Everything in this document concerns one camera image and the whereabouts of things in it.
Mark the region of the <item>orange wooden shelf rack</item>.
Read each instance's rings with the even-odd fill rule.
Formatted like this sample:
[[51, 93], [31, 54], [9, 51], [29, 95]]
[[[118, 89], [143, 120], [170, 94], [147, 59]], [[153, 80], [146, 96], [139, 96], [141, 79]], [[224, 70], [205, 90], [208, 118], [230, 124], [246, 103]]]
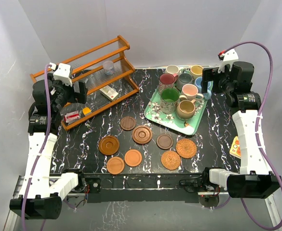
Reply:
[[[118, 35], [110, 41], [60, 62], [73, 68], [71, 79], [72, 84], [75, 85], [75, 91], [79, 90], [79, 87], [76, 86], [79, 81], [85, 82], [88, 91], [85, 104], [67, 103], [62, 108], [60, 111], [62, 120], [59, 126], [62, 126], [64, 130], [70, 130], [139, 92], [139, 87], [131, 78], [131, 74], [135, 72], [135, 69], [124, 53], [129, 49], [130, 45], [127, 40]], [[115, 72], [111, 76], [106, 75], [103, 69], [103, 62], [106, 60], [114, 63]], [[33, 84], [39, 80], [44, 80], [44, 83], [47, 84], [49, 78], [54, 79], [53, 73], [60, 63], [52, 64], [47, 71], [32, 74], [30, 77]], [[113, 88], [119, 94], [118, 98], [114, 101], [106, 98], [99, 91], [104, 86]], [[88, 116], [82, 114], [82, 109], [85, 107], [90, 108], [92, 111]], [[78, 111], [81, 118], [74, 123], [67, 124], [64, 121], [65, 114], [74, 111]]]

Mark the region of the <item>brown stoneware mug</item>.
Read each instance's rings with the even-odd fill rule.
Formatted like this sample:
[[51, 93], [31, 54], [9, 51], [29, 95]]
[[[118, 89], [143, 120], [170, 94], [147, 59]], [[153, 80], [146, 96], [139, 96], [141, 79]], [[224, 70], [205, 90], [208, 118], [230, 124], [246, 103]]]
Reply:
[[195, 106], [196, 100], [183, 100], [181, 101], [177, 108], [176, 108], [176, 114], [181, 120], [189, 120], [191, 119], [196, 111]]

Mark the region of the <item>dark walnut coaster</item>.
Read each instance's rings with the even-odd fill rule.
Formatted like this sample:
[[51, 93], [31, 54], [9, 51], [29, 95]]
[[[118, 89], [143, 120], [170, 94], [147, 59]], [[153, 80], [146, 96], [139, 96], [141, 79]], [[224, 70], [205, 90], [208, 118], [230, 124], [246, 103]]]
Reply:
[[133, 117], [126, 116], [122, 118], [120, 121], [120, 127], [123, 130], [130, 131], [133, 130], [135, 126], [136, 126], [136, 120]]
[[161, 134], [157, 137], [156, 144], [163, 150], [169, 150], [173, 146], [174, 141], [170, 135]]

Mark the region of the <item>orange ringed wooden saucer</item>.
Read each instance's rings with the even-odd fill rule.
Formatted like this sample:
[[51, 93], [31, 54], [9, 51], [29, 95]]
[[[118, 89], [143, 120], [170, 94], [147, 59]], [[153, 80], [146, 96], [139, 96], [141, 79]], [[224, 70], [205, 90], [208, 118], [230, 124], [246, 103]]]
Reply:
[[104, 155], [115, 154], [120, 147], [119, 140], [115, 136], [106, 136], [99, 142], [99, 151]]

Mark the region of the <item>green floral tray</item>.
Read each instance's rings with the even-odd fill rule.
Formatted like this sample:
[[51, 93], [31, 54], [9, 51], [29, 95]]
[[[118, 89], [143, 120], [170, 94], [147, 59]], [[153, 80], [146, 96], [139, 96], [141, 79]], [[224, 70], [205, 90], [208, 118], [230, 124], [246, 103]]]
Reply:
[[[185, 72], [182, 69], [180, 69], [179, 75], [182, 73], [185, 73]], [[159, 84], [159, 78], [161, 75], [156, 77], [158, 84]], [[196, 111], [195, 111], [194, 116], [189, 120], [181, 120], [177, 116], [176, 111], [171, 114], [163, 113], [160, 108], [160, 99], [161, 99], [161, 95], [158, 93], [158, 86], [157, 86], [155, 92], [153, 93], [144, 111], [144, 115], [148, 120], [158, 123], [160, 125], [163, 125], [174, 131], [180, 132], [184, 135], [193, 135], [197, 132], [197, 129], [201, 122], [203, 112], [207, 104], [207, 100], [203, 99], [200, 101], [196, 101], [195, 102]]]

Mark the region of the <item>brown ringed wooden saucer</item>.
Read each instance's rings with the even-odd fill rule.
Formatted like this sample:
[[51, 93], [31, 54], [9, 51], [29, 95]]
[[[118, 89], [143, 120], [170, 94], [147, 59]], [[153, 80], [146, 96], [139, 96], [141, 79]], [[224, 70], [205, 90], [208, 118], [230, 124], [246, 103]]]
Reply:
[[152, 139], [152, 131], [147, 126], [138, 126], [133, 129], [132, 138], [138, 144], [146, 144]]

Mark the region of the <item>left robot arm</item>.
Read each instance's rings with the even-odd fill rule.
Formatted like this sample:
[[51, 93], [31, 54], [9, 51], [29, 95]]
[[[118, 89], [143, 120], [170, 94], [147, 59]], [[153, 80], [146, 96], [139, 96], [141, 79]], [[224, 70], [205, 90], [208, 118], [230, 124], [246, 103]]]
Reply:
[[50, 185], [50, 167], [61, 109], [66, 103], [85, 103], [87, 89], [84, 82], [66, 86], [60, 80], [49, 78], [48, 83], [39, 80], [33, 84], [34, 103], [28, 111], [29, 151], [26, 173], [16, 199], [10, 200], [9, 208], [25, 219], [57, 219], [62, 201], [73, 189], [81, 192], [86, 180], [77, 169], [66, 170]]

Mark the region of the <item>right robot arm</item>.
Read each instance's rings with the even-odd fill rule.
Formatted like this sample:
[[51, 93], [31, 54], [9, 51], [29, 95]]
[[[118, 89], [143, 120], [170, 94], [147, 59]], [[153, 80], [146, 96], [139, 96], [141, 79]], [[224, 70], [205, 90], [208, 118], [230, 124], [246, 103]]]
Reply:
[[239, 139], [241, 167], [239, 173], [207, 167], [201, 185], [207, 191], [219, 186], [232, 198], [266, 199], [280, 187], [281, 177], [275, 176], [260, 152], [265, 148], [258, 115], [261, 99], [251, 91], [253, 74], [254, 66], [241, 61], [226, 65], [223, 71], [218, 67], [202, 71], [201, 91], [205, 92], [208, 82], [212, 82], [213, 92], [226, 97]]

